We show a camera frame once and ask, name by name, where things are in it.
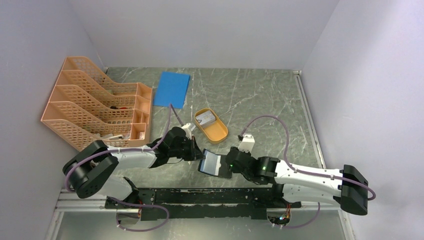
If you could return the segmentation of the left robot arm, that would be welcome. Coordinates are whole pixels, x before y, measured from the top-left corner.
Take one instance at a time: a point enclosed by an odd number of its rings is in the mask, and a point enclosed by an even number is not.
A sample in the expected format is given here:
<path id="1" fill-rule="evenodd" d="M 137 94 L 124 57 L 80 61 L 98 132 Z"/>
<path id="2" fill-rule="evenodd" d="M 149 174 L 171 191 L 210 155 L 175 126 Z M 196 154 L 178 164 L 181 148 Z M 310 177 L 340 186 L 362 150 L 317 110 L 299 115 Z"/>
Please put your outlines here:
<path id="1" fill-rule="evenodd" d="M 67 190 L 81 199 L 95 194 L 111 196 L 126 208 L 139 200 L 134 184 L 116 172 L 123 169 L 152 169 L 168 164 L 169 160 L 199 161 L 204 159 L 190 124 L 174 126 L 161 138 L 139 147 L 115 147 L 95 140 L 62 168 Z"/>

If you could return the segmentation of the black leather card holder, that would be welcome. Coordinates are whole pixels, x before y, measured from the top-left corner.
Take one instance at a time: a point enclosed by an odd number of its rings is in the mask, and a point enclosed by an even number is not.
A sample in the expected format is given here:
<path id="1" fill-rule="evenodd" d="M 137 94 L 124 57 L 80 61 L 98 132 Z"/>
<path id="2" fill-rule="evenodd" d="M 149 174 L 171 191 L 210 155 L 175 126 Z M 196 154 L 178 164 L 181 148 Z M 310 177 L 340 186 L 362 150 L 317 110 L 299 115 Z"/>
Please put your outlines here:
<path id="1" fill-rule="evenodd" d="M 230 165 L 226 162 L 226 155 L 213 153 L 206 148 L 203 150 L 203 155 L 204 159 L 200 161 L 198 166 L 200 173 L 218 178 L 232 178 Z"/>

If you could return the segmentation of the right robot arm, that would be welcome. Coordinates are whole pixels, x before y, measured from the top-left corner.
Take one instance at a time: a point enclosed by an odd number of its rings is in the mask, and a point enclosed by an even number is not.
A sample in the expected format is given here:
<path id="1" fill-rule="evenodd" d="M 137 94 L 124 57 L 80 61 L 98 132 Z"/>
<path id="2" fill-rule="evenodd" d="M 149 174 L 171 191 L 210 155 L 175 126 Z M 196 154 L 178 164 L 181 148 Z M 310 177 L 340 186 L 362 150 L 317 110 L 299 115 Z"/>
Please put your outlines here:
<path id="1" fill-rule="evenodd" d="M 323 169 L 287 163 L 275 157 L 254 158 L 232 147 L 225 157 L 232 173 L 257 185 L 276 185 L 270 193 L 275 207 L 285 203 L 317 202 L 339 205 L 350 214 L 368 214 L 369 182 L 352 165 Z"/>

